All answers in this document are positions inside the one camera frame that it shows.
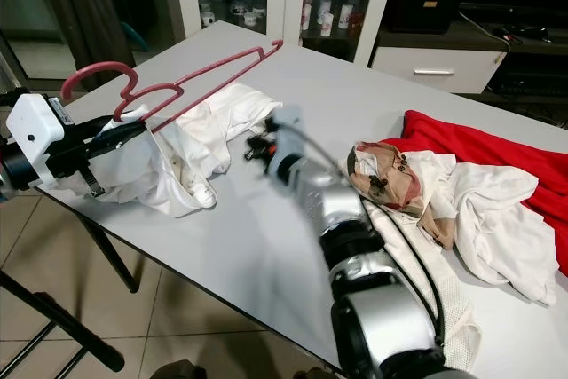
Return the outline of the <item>red plastic hanger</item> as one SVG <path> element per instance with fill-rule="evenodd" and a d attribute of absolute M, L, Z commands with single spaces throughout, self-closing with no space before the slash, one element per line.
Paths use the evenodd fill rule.
<path fill-rule="evenodd" d="M 122 113 L 126 110 L 127 107 L 130 106 L 131 103 L 134 102 L 135 99 L 142 98 L 150 92 L 155 91 L 173 91 L 173 95 L 170 96 L 169 99 L 164 100 L 162 103 L 159 104 L 158 107 L 151 108 L 149 112 L 145 115 L 142 115 L 141 118 L 138 118 L 139 121 L 146 122 L 150 116 L 153 116 L 154 113 L 159 113 L 162 111 L 166 106 L 169 106 L 170 103 L 173 103 L 174 100 L 182 98 L 185 94 L 184 83 L 190 82 L 190 80 L 194 79 L 195 77 L 199 77 L 199 75 L 207 74 L 207 72 L 214 71 L 225 64 L 231 63 L 233 61 L 238 61 L 238 59 L 244 58 L 244 56 L 248 55 L 256 55 L 255 61 L 248 64 L 243 69 L 236 71 L 232 77 L 228 77 L 222 83 L 220 83 L 215 88 L 208 92 L 204 92 L 198 99 L 194 100 L 191 104 L 188 104 L 187 107 L 182 108 L 181 111 L 177 111 L 172 115 L 170 118 L 162 121 L 159 123 L 158 126 L 153 127 L 153 132 L 157 132 L 162 128 L 168 126 L 168 124 L 173 123 L 179 116 L 191 111 L 192 108 L 197 107 L 199 104 L 203 102 L 203 100 L 207 100 L 211 98 L 215 92 L 219 92 L 223 90 L 224 87 L 227 87 L 228 84 L 234 83 L 236 79 L 242 77 L 248 71 L 253 69 L 253 67 L 258 66 L 261 62 L 268 58 L 268 56 L 272 56 L 280 49 L 281 46 L 284 45 L 283 39 L 277 39 L 277 41 L 271 42 L 272 49 L 269 51 L 265 51 L 263 47 L 255 46 L 252 49 L 247 49 L 244 51 L 238 51 L 238 53 L 234 53 L 231 56 L 227 56 L 227 58 L 220 59 L 214 63 L 208 64 L 206 67 L 202 67 L 201 69 L 195 70 L 191 72 L 191 74 L 184 75 L 184 77 L 175 80 L 175 82 L 171 83 L 155 83 L 151 84 L 149 87 L 142 88 L 142 90 L 137 90 L 138 86 L 138 72 L 137 70 L 131 69 L 131 67 L 127 67 L 125 63 L 117 62 L 117 61 L 102 61 L 97 62 L 94 64 L 90 64 L 87 67 L 82 67 L 82 69 L 77 70 L 74 74 L 72 74 L 68 79 L 61 86 L 61 90 L 59 91 L 59 95 L 64 100 L 69 100 L 72 98 L 72 90 L 73 88 L 80 83 L 82 80 L 91 77 L 91 75 L 96 75 L 98 72 L 106 72 L 106 71 L 117 71 L 121 72 L 122 75 L 126 75 L 127 83 L 125 84 L 124 88 L 119 91 L 119 96 L 122 98 L 122 102 L 118 104 L 116 110 L 114 110 L 114 114 L 111 115 L 111 119 L 116 122 L 124 122 L 122 119 Z"/>

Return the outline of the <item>plain white shirt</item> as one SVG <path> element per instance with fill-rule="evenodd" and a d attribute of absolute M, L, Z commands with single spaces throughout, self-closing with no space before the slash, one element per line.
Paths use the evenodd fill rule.
<path fill-rule="evenodd" d="M 105 191 L 98 201 L 138 201 L 168 217 L 212 208 L 217 194 L 209 178 L 230 168 L 228 143 L 245 131 L 263 131 L 277 107 L 280 102 L 255 88 L 228 84 L 157 134 L 143 131 L 90 160 Z"/>

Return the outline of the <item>black table leg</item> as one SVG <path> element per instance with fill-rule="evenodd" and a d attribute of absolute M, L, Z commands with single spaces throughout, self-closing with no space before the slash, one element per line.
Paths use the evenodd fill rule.
<path fill-rule="evenodd" d="M 103 257 L 113 266 L 114 272 L 118 274 L 118 277 L 122 279 L 126 289 L 128 289 L 131 294 L 138 293 L 139 285 L 137 279 L 133 277 L 133 273 L 127 268 L 126 263 L 122 260 L 121 255 L 119 255 L 114 245 L 111 244 L 111 240 L 105 232 L 105 229 L 102 229 L 96 222 L 86 219 L 86 217 L 80 216 L 80 221 L 84 228 L 88 230 L 88 234 L 94 241 L 94 244 L 101 250 Z"/>

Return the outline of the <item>dark grey curtain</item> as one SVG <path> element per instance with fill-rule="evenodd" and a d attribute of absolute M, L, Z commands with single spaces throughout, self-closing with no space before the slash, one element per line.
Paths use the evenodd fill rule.
<path fill-rule="evenodd" d="M 135 67 L 111 0 L 49 0 L 77 69 L 114 61 Z"/>

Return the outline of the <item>glass sliding door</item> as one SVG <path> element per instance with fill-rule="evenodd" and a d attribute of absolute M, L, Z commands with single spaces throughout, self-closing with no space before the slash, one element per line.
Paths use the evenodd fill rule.
<path fill-rule="evenodd" d="M 0 0 L 0 29 L 31 79 L 65 80 L 78 69 L 51 0 Z"/>

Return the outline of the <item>red garment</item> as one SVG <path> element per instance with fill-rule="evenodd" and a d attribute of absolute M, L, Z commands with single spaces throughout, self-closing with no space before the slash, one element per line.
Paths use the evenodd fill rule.
<path fill-rule="evenodd" d="M 525 201 L 555 230 L 557 253 L 568 253 L 568 154 L 516 143 L 460 124 L 439 121 L 418 111 L 403 115 L 401 135 L 385 140 L 403 152 L 453 154 L 460 162 L 516 167 L 537 178 Z"/>

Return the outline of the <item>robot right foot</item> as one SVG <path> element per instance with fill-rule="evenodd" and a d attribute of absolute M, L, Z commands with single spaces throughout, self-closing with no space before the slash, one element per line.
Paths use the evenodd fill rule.
<path fill-rule="evenodd" d="M 308 370 L 297 371 L 291 379 L 338 379 L 332 372 L 323 368 L 308 368 Z"/>

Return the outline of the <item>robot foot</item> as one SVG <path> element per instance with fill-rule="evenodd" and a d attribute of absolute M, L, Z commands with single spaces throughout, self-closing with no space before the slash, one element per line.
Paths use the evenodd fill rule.
<path fill-rule="evenodd" d="M 308 370 L 297 371 L 291 379 L 338 379 L 332 372 L 323 368 L 308 368 Z"/>
<path fill-rule="evenodd" d="M 208 379 L 208 374 L 203 367 L 195 366 L 187 359 L 181 359 L 157 368 L 150 379 Z"/>

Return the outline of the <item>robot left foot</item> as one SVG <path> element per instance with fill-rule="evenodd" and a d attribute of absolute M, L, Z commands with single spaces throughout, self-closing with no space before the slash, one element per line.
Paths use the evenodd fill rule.
<path fill-rule="evenodd" d="M 181 359 L 157 368 L 150 379 L 208 379 L 208 374 L 203 367 L 195 366 L 187 359 Z"/>

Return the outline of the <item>crumpled white garment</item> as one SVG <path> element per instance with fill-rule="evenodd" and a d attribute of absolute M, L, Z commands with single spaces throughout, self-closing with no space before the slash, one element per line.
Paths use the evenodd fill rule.
<path fill-rule="evenodd" d="M 472 276 L 514 288 L 529 301 L 556 302 L 555 229 L 525 201 L 537 178 L 512 165 L 458 162 L 419 152 L 422 183 L 442 248 L 455 249 Z"/>

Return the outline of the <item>black tv cabinet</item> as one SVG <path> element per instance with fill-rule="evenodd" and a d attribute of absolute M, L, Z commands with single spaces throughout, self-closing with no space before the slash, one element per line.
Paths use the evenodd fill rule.
<path fill-rule="evenodd" d="M 460 0 L 459 14 L 506 47 L 490 92 L 568 103 L 568 0 Z"/>

